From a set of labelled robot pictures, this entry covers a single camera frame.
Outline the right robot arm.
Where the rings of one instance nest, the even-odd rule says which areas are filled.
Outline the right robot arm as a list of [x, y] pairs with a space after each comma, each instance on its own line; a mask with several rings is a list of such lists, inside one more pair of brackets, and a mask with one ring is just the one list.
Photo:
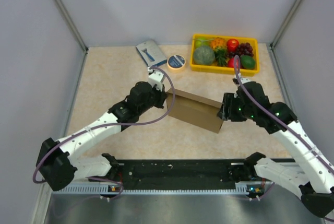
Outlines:
[[271, 103], [261, 84], [247, 78], [233, 79], [235, 93], [224, 93], [217, 116], [224, 121], [252, 120], [278, 140], [302, 169], [299, 173], [256, 152], [244, 160], [244, 175], [258, 177], [293, 193], [315, 216], [333, 212], [333, 164], [305, 133], [301, 122], [283, 102]]

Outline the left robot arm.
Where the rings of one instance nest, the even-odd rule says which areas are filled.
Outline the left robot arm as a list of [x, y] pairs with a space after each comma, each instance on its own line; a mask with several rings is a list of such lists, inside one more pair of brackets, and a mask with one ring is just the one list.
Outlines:
[[161, 82], [136, 83], [124, 100], [113, 105], [96, 121], [70, 136], [45, 140], [37, 159], [38, 171], [54, 191], [85, 178], [115, 179], [118, 163], [113, 156], [101, 154], [95, 158], [82, 158], [81, 155], [138, 122], [147, 110], [153, 107], [162, 109], [165, 99], [166, 92]]

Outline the brown cardboard box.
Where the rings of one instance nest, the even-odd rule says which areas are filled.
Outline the brown cardboard box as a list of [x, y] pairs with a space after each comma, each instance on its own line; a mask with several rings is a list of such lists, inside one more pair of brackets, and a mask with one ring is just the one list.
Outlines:
[[166, 94], [170, 117], [219, 133], [223, 124], [223, 120], [217, 116], [222, 106], [221, 102], [178, 89], [169, 89]]

